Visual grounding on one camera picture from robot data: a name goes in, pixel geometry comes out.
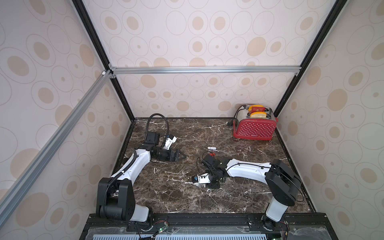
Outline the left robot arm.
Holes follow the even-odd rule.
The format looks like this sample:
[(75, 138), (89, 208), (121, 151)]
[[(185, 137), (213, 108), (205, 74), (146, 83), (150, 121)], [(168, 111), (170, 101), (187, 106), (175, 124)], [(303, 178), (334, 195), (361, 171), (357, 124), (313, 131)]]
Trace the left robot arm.
[(171, 146), (177, 141), (172, 134), (159, 144), (160, 134), (149, 132), (143, 144), (134, 147), (131, 157), (110, 178), (98, 184), (96, 214), (99, 218), (124, 222), (153, 223), (153, 211), (136, 203), (134, 183), (151, 160), (177, 162), (186, 158), (179, 149)]

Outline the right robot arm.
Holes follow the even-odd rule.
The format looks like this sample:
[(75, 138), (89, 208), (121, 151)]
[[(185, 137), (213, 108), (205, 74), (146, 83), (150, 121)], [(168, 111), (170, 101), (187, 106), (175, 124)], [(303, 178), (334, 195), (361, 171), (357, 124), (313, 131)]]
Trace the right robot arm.
[(262, 216), (263, 228), (272, 231), (282, 222), (284, 213), (298, 201), (301, 194), (302, 181), (293, 170), (279, 159), (270, 163), (251, 163), (236, 159), (216, 159), (206, 155), (202, 160), (206, 167), (204, 174), (192, 178), (196, 186), (219, 189), (225, 178), (244, 178), (266, 184), (271, 193), (271, 201)]

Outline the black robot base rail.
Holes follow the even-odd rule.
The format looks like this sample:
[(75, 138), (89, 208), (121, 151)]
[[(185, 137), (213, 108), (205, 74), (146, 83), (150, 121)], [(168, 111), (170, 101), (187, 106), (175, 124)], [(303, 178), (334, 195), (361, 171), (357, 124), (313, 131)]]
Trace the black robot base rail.
[(336, 240), (324, 213), (285, 214), (272, 230), (261, 214), (155, 214), (154, 226), (89, 216), (82, 240)]

